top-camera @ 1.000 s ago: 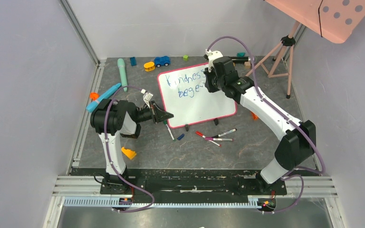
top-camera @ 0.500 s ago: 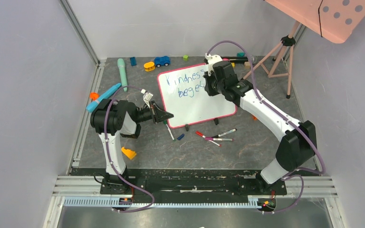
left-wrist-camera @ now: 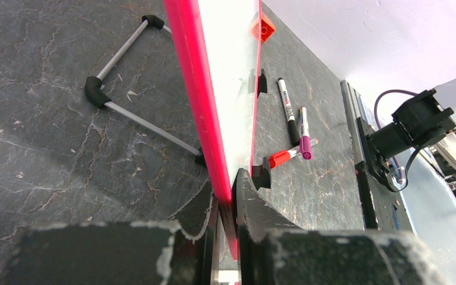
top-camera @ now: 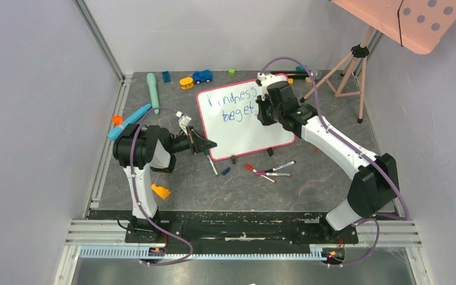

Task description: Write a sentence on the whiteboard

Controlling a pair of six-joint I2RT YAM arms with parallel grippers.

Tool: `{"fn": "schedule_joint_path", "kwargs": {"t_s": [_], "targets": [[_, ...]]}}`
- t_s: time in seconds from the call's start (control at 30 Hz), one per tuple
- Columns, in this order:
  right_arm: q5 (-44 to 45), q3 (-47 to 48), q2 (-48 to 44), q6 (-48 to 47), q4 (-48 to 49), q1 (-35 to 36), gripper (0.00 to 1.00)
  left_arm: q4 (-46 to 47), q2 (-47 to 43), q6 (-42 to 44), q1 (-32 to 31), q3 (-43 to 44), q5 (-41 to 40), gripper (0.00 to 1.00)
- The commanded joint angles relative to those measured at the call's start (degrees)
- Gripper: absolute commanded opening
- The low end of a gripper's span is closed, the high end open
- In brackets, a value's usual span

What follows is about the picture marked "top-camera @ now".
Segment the pink framed whiteboard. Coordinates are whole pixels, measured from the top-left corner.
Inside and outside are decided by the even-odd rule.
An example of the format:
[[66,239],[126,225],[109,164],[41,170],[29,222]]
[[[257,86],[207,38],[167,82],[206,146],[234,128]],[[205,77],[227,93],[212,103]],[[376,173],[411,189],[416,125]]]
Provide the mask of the pink framed whiteboard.
[[263,126],[258,120],[255,99],[261,92],[256,80],[251,79],[197,94],[205,136],[217,143],[210,149],[213,160],[264,151],[295,141],[295,135],[281,125]]

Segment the blue marker cap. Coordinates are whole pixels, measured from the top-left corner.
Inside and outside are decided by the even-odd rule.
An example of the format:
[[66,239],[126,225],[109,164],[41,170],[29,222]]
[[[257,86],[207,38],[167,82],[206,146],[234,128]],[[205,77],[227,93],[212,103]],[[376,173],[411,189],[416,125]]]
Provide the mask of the blue marker cap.
[[227,167],[226,169],[224,169],[222,172],[221,172],[221,175],[225,176],[227,175],[229,172],[230,172],[231,168],[230,167]]

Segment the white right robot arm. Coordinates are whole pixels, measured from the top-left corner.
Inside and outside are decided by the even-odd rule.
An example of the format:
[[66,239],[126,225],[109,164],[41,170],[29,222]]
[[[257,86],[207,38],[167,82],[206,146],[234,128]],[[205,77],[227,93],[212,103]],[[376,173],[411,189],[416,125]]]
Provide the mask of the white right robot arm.
[[399,190],[395,159],[369,151],[334,128],[318,110],[300,105],[286,80],[273,75],[256,80],[258,120],[264,126],[280,124],[298,138],[318,147],[344,170],[351,180],[347,198],[321,220],[319,235],[335,242],[343,229],[374,216],[396,199]]

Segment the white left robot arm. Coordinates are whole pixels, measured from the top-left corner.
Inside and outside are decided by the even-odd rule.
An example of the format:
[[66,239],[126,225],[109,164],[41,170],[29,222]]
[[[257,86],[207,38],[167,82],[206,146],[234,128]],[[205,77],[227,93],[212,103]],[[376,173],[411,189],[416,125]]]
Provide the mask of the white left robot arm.
[[158,206],[153,196],[151,172],[172,173],[176,153],[193,155],[217,147],[217,143],[201,136],[193,126],[177,135],[158,125],[141,127],[131,123],[123,129],[113,145],[113,157],[123,167],[132,196],[130,227],[140,230],[149,242],[159,240],[163,226],[156,222]]

